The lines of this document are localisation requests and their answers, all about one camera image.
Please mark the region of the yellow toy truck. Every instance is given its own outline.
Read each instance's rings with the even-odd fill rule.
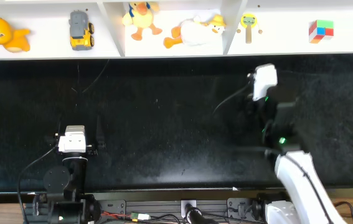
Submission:
[[[95,28],[88,20],[88,14],[82,11],[71,12],[70,40],[73,50],[90,50],[95,45],[92,34]]]

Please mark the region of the toy handle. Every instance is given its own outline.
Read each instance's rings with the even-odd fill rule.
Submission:
[[[247,25],[247,28],[246,28],[246,31],[245,31],[245,43],[247,43],[247,44],[252,43],[251,25]]]

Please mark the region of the truck wheel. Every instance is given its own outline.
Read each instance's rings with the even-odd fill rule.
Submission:
[[[92,36],[90,36],[90,46],[93,47],[95,45],[95,39],[93,39]]]
[[[95,32],[95,27],[89,22],[89,33],[93,34]]]

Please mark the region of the colorful cube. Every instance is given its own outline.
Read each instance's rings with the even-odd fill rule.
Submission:
[[[334,22],[316,20],[309,28],[309,43],[318,44],[320,40],[329,40],[334,36]]]

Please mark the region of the black table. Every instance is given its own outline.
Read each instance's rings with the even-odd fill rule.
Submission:
[[[224,98],[256,66],[273,63],[279,83],[299,91],[294,119],[305,130],[327,187],[353,186],[353,54],[0,62],[0,192],[15,192],[20,170],[50,149],[45,137],[102,117],[106,151],[88,162],[87,190],[281,187],[262,155],[246,95]],[[28,170],[25,191],[41,190],[56,154]]]

